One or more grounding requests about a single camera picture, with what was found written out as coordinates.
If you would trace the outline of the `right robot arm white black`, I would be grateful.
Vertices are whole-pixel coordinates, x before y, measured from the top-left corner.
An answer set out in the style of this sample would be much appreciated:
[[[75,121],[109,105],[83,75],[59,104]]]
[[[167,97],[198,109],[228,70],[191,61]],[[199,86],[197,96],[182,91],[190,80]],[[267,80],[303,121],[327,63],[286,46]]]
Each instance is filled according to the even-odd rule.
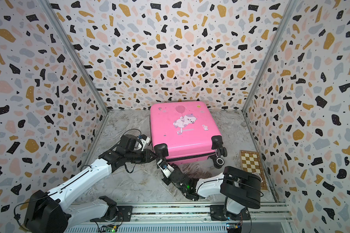
[[[217,176],[196,179],[187,176],[177,165],[160,161],[157,166],[164,175],[162,180],[167,185],[173,184],[189,200],[198,201],[211,195],[224,195],[223,206],[210,206],[212,220],[243,220],[245,211],[261,207],[262,180],[258,175],[227,166]]]

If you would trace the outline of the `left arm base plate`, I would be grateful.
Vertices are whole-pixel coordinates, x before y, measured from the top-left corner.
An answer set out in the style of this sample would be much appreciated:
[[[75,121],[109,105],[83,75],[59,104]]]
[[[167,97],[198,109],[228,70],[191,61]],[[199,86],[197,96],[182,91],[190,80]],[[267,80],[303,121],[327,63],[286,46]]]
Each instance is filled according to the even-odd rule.
[[[131,220],[133,212],[133,206],[131,205],[119,205],[116,207],[109,207],[108,211],[101,218],[91,219],[90,222],[103,222],[103,223],[121,223],[129,222]]]

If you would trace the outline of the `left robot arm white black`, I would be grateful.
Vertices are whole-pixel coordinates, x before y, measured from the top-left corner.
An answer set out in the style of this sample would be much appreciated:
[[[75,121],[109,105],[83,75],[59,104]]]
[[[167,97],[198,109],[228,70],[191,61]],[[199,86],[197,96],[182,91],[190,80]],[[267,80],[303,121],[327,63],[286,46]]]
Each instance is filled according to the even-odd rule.
[[[127,163],[146,164],[155,160],[155,154],[146,147],[150,141],[146,135],[123,135],[117,144],[68,181],[47,192],[35,192],[26,202],[28,207],[20,228],[31,233],[63,233],[87,221],[123,220],[116,201],[107,196],[85,204],[74,205],[73,202]]]

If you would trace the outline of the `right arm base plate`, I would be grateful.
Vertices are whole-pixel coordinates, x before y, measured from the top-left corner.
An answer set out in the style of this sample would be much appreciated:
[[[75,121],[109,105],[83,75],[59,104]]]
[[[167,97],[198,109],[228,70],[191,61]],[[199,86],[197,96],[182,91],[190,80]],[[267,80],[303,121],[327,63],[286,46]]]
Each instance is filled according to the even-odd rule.
[[[243,208],[239,214],[234,214],[223,205],[211,205],[210,216],[212,221],[241,221],[250,220],[250,215],[246,208]]]

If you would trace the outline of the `pink hard-shell suitcase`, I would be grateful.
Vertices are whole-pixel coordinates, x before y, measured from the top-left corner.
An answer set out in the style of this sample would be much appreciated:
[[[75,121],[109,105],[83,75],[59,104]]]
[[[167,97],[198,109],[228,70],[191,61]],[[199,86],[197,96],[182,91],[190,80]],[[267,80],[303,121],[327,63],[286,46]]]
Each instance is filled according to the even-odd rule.
[[[212,159],[220,169],[227,156],[223,138],[203,102],[158,103],[150,109],[154,153],[168,164]]]

